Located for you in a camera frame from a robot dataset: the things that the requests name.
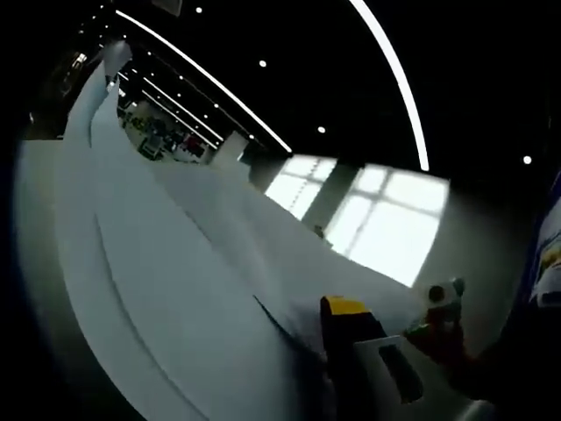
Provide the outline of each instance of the white wall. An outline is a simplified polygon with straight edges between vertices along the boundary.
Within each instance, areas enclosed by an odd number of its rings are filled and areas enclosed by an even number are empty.
[[[249,166],[240,162],[238,158],[247,146],[247,139],[238,132],[233,132],[218,151],[212,157],[210,165],[214,168],[226,171],[232,176],[247,181],[249,178]]]
[[[277,160],[260,156],[252,166],[252,182],[268,186]],[[338,164],[302,222],[326,226],[335,214],[358,168]],[[452,183],[448,203],[433,246],[413,289],[422,294],[433,282],[464,276],[463,325],[469,353],[478,354],[495,341],[504,325],[522,276],[534,222],[532,199],[511,197],[501,186],[473,188]],[[439,368],[415,349],[405,350],[418,370],[425,395],[403,419],[449,421],[471,401],[450,388]]]

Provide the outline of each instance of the white curved surface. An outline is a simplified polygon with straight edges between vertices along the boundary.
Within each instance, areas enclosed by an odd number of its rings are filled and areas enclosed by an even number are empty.
[[[319,353],[323,295],[364,301],[388,333],[422,306],[247,186],[145,161],[118,126],[116,85],[106,97],[103,66],[90,77],[55,179],[60,263],[95,356],[148,419],[303,419],[300,358],[253,295]]]
[[[163,374],[135,332],[106,262],[91,195],[89,150],[89,122],[105,95],[100,66],[71,111],[54,169],[55,230],[70,302],[94,355],[138,412],[152,420],[204,420]]]

